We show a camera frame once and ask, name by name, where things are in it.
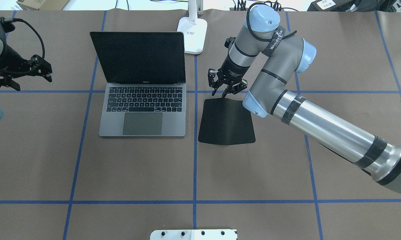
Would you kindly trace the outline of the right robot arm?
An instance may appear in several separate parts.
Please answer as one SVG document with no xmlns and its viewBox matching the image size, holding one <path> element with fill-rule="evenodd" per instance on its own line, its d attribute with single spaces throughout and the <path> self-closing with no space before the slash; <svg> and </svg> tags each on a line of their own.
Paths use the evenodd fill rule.
<svg viewBox="0 0 401 240">
<path fill-rule="evenodd" d="M 285 88 L 293 73 L 302 73 L 317 50 L 280 25 L 281 18 L 265 3 L 252 4 L 237 37 L 226 40 L 228 53 L 218 70 L 209 69 L 213 94 L 237 94 L 247 88 L 243 79 L 258 54 L 268 60 L 243 100 L 243 107 L 262 118 L 272 115 L 353 163 L 373 181 L 401 194 L 401 145 L 392 145 L 326 111 Z"/>
</svg>

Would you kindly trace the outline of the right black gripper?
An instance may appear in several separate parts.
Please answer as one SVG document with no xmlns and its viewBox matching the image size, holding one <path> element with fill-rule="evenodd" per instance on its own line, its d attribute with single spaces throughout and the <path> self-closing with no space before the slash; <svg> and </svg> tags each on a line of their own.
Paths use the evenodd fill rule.
<svg viewBox="0 0 401 240">
<path fill-rule="evenodd" d="M 219 70 L 208 70 L 208 83 L 213 88 L 212 96 L 214 96 L 223 84 L 227 88 L 222 94 L 225 98 L 227 94 L 237 94 L 247 88 L 247 81 L 242 79 L 246 73 L 246 67 L 234 63 L 232 60 L 225 60 Z"/>
</svg>

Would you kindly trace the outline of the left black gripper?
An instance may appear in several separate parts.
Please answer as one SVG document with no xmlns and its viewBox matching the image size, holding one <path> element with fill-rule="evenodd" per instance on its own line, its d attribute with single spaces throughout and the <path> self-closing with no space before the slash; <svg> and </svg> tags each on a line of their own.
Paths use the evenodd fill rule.
<svg viewBox="0 0 401 240">
<path fill-rule="evenodd" d="M 21 91 L 20 85 L 13 80 L 13 77 L 25 76 L 27 73 L 21 74 L 21 72 L 27 71 L 29 76 L 41 76 L 52 82 L 52 66 L 39 55 L 33 55 L 30 60 L 26 60 L 11 47 L 0 48 L 0 76 L 4 76 L 0 78 L 0 87 Z"/>
</svg>

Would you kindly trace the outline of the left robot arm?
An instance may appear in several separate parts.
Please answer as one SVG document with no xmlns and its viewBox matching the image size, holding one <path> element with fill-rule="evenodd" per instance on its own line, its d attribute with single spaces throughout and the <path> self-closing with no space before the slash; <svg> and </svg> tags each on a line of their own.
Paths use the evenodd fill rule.
<svg viewBox="0 0 401 240">
<path fill-rule="evenodd" d="M 39 38 L 42 47 L 42 56 L 33 55 L 29 60 L 22 58 L 19 53 L 6 42 L 6 34 L 15 30 L 14 22 L 25 23 Z M 21 18 L 0 17 L 0 87 L 13 88 L 20 91 L 20 85 L 15 78 L 24 76 L 41 76 L 52 82 L 52 66 L 45 60 L 45 45 L 31 24 Z"/>
</svg>

